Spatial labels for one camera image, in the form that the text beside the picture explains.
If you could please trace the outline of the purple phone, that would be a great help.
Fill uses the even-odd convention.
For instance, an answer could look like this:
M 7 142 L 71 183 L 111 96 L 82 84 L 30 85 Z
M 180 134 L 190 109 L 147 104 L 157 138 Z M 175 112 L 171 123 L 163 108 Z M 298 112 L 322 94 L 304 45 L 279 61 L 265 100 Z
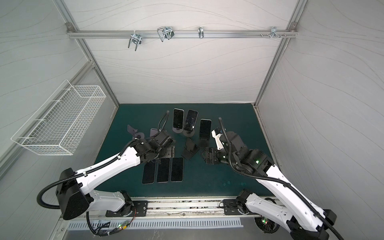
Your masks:
M 170 177 L 170 163 L 169 158 L 163 158 L 158 161 L 157 182 L 167 183 Z

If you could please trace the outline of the teal phone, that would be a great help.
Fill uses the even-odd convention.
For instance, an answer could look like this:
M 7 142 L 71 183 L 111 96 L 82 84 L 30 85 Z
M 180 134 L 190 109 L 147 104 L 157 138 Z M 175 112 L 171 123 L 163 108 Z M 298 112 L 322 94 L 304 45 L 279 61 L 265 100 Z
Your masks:
M 212 121 L 207 119 L 201 119 L 199 137 L 201 140 L 209 140 L 211 136 Z

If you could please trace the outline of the silver phone black screen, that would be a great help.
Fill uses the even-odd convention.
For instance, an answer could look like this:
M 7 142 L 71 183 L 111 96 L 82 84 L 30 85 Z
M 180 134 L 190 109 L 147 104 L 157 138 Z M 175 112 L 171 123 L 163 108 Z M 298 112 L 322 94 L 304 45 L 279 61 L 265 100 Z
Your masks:
M 155 182 L 156 162 L 148 162 L 144 166 L 142 184 L 148 185 Z

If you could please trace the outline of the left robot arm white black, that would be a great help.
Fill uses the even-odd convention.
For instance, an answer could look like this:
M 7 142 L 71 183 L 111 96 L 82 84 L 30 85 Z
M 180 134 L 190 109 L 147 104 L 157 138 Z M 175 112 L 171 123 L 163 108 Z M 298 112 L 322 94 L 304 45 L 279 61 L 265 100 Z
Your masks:
M 164 157 L 175 143 L 161 131 L 147 139 L 130 141 L 119 153 L 98 164 L 63 171 L 60 179 L 64 182 L 56 189 L 63 219 L 72 220 L 91 211 L 109 211 L 122 217 L 133 213 L 134 204 L 126 191 L 104 192 L 96 187 L 127 169 Z

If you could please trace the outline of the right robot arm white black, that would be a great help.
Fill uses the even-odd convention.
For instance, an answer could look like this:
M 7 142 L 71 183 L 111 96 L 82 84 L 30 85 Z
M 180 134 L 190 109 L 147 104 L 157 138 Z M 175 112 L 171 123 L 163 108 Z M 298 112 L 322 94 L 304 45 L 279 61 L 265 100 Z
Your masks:
M 323 209 L 305 197 L 280 171 L 264 152 L 249 149 L 240 136 L 221 128 L 212 131 L 216 147 L 207 148 L 203 158 L 207 164 L 227 164 L 244 177 L 256 180 L 280 201 L 261 198 L 256 193 L 243 190 L 236 198 L 240 214 L 257 214 L 257 227 L 264 233 L 274 233 L 279 228 L 287 230 L 294 240 L 327 240 L 335 229 L 337 215 Z

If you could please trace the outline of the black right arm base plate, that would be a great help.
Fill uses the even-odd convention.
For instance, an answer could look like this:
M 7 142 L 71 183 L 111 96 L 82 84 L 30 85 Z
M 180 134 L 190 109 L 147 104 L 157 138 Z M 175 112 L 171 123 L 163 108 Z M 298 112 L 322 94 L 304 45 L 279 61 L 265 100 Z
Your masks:
M 226 216 L 248 215 L 250 211 L 238 201 L 233 199 L 224 199 L 219 203 L 219 208 L 224 210 Z

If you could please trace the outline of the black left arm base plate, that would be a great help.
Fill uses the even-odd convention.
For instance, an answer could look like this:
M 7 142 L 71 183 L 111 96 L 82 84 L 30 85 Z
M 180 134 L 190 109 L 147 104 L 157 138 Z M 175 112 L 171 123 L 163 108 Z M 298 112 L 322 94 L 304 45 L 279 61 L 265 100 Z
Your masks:
M 129 201 L 117 212 L 107 211 L 106 217 L 122 218 L 122 217 L 145 217 L 148 209 L 148 201 Z

